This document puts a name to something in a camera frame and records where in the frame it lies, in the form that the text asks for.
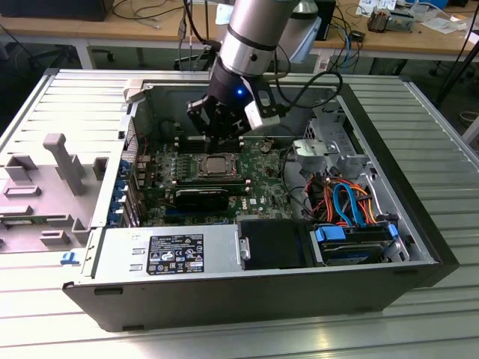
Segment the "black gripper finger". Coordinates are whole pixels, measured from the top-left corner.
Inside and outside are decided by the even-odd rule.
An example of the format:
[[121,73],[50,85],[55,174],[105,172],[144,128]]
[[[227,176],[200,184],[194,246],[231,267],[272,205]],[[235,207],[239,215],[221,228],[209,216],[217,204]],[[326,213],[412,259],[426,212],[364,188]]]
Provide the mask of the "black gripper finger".
[[244,105],[229,106],[221,102],[215,105],[215,148],[235,141],[250,129]]
[[186,113],[195,128],[203,135],[206,153],[214,153],[218,146],[216,128],[216,105],[214,96],[205,95],[198,100],[187,102]]

